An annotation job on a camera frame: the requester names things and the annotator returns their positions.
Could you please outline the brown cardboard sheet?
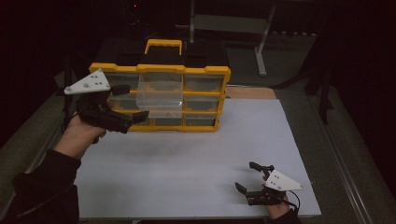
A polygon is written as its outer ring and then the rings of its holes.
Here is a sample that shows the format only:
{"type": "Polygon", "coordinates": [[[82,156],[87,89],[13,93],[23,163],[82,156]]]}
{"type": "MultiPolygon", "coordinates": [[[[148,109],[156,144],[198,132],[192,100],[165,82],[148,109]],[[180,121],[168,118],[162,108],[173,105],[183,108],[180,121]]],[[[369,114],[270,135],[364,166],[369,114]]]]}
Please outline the brown cardboard sheet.
{"type": "Polygon", "coordinates": [[[269,88],[227,87],[225,93],[232,99],[275,99],[276,94],[269,88]]]}

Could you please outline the person's left hand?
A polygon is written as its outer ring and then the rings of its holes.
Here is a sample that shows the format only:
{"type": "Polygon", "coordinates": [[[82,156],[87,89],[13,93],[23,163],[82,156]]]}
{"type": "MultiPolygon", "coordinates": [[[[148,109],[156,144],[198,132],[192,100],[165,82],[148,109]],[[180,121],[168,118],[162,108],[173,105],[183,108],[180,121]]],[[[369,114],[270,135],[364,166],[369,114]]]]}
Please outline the person's left hand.
{"type": "Polygon", "coordinates": [[[65,156],[80,160],[94,140],[105,135],[105,129],[91,126],[83,122],[79,116],[74,116],[54,150],[65,156]]]}

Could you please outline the person's right hand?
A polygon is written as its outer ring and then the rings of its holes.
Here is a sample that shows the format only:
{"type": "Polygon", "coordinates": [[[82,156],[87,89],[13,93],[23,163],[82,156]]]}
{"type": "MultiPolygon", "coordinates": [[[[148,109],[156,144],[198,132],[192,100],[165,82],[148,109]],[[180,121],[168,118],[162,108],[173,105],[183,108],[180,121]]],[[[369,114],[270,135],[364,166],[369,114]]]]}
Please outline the person's right hand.
{"type": "Polygon", "coordinates": [[[288,197],[284,196],[280,204],[276,205],[265,205],[265,209],[269,214],[269,218],[277,219],[287,214],[290,210],[290,206],[287,204],[288,197]]]}

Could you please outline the yellow black organizer box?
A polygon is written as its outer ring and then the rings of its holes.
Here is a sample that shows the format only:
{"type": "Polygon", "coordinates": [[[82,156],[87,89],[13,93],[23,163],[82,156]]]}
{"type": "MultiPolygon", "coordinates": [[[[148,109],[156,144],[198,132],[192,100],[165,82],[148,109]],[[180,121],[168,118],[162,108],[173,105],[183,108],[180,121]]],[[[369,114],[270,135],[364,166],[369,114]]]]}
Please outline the yellow black organizer box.
{"type": "Polygon", "coordinates": [[[230,81],[231,68],[224,47],[213,41],[185,44],[181,40],[150,39],[127,41],[109,39],[100,48],[90,65],[91,72],[101,68],[110,73],[178,73],[195,75],[222,75],[221,101],[216,124],[213,127],[157,127],[135,124],[135,132],[179,131],[214,132],[219,128],[219,118],[225,101],[225,87],[230,81]]]}

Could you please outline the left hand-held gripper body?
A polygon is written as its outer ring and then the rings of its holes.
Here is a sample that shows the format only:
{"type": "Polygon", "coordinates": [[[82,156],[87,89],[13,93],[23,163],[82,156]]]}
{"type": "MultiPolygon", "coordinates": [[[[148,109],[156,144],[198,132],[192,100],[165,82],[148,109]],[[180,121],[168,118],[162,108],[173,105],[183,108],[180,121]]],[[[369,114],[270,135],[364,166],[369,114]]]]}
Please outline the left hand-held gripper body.
{"type": "Polygon", "coordinates": [[[111,86],[101,68],[64,88],[65,95],[78,94],[76,101],[80,119],[91,126],[111,132],[127,133],[133,118],[114,111],[107,103],[111,86]]]}

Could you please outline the clear plastic drawer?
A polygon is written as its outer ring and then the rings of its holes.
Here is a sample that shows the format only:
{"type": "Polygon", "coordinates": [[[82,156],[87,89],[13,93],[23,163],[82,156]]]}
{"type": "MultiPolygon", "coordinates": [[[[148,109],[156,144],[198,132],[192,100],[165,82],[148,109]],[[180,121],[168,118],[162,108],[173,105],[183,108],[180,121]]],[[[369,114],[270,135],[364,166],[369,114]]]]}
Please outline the clear plastic drawer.
{"type": "Polygon", "coordinates": [[[179,119],[182,117],[183,79],[181,74],[147,72],[139,75],[136,105],[148,111],[152,119],[179,119]],[[167,116],[172,112],[175,117],[167,116]]]}

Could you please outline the grey metal stand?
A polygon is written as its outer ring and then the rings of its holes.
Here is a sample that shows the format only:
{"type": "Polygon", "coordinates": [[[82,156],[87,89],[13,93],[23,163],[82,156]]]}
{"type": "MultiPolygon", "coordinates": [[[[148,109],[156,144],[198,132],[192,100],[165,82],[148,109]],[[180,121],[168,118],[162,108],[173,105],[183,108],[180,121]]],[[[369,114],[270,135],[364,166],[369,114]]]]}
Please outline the grey metal stand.
{"type": "Polygon", "coordinates": [[[256,64],[259,75],[261,77],[267,76],[267,71],[262,56],[263,47],[269,35],[272,19],[276,12],[275,3],[266,3],[264,8],[267,12],[263,18],[250,18],[246,16],[224,16],[224,15],[208,15],[199,13],[196,9],[199,0],[190,1],[190,21],[189,42],[195,41],[196,31],[218,31],[218,32],[233,32],[243,34],[255,34],[261,36],[261,41],[254,47],[256,64]]]}

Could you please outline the closed clear organizer drawers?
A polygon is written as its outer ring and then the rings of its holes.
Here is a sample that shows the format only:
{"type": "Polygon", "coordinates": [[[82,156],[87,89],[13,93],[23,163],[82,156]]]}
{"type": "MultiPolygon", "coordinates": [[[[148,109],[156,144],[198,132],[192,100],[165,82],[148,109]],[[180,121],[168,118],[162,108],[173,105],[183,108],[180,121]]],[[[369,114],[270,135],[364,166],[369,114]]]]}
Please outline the closed clear organizer drawers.
{"type": "MultiPolygon", "coordinates": [[[[112,108],[123,114],[132,115],[142,111],[136,105],[139,74],[106,73],[113,86],[129,85],[128,94],[110,95],[107,99],[112,108]]],[[[142,124],[157,127],[213,127],[216,124],[221,101],[222,75],[181,74],[183,79],[182,117],[179,119],[152,119],[148,117],[142,124]]]]}

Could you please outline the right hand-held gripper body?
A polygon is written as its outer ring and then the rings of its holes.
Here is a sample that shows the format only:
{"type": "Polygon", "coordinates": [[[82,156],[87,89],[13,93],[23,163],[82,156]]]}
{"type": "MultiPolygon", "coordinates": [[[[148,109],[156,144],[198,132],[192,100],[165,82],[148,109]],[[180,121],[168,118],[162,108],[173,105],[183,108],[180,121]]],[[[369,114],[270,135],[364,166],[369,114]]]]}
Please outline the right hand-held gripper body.
{"type": "Polygon", "coordinates": [[[248,191],[249,205],[276,205],[280,204],[287,191],[294,192],[304,188],[304,185],[280,173],[274,166],[264,166],[267,175],[263,175],[264,185],[260,191],[248,191]]]}

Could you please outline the dark tripod stand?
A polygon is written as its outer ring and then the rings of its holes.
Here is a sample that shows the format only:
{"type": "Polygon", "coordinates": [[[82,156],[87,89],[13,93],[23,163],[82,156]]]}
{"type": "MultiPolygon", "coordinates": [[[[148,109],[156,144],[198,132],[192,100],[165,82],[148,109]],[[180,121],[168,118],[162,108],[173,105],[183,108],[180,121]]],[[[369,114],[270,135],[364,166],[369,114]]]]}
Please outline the dark tripod stand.
{"type": "Polygon", "coordinates": [[[304,86],[304,93],[314,96],[320,91],[318,114],[324,124],[328,123],[328,109],[332,106],[329,101],[329,92],[332,76],[332,56],[330,50],[326,47],[326,35],[329,33],[329,24],[331,23],[332,13],[327,15],[321,22],[317,38],[311,49],[308,51],[298,73],[278,84],[272,85],[275,90],[286,89],[303,79],[307,79],[304,86]]]}

